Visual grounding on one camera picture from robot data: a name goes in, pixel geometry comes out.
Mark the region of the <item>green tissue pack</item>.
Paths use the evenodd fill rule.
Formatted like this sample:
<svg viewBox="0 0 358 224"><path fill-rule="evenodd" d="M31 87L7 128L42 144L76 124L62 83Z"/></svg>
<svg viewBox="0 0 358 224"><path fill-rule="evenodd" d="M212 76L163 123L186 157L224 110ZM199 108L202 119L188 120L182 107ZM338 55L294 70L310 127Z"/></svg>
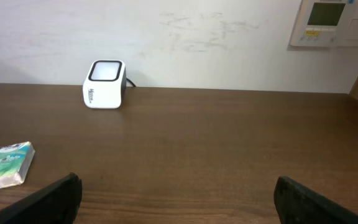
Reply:
<svg viewBox="0 0 358 224"><path fill-rule="evenodd" d="M24 183L34 154L29 141L0 147L0 189Z"/></svg>

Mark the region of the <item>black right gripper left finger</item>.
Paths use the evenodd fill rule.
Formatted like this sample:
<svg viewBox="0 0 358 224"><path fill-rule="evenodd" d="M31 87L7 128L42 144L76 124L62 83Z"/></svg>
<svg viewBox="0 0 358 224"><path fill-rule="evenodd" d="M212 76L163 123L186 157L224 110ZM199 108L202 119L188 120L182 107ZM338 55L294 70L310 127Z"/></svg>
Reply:
<svg viewBox="0 0 358 224"><path fill-rule="evenodd" d="M72 224L82 200L74 173L0 210L0 224Z"/></svg>

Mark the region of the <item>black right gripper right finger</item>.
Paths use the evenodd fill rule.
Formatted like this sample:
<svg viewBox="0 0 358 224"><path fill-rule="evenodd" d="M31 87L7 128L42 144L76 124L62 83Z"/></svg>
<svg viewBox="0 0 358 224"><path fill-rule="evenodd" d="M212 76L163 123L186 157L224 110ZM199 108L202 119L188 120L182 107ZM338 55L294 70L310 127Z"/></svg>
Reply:
<svg viewBox="0 0 358 224"><path fill-rule="evenodd" d="M358 215L297 181L280 176L273 201L281 223L358 224Z"/></svg>

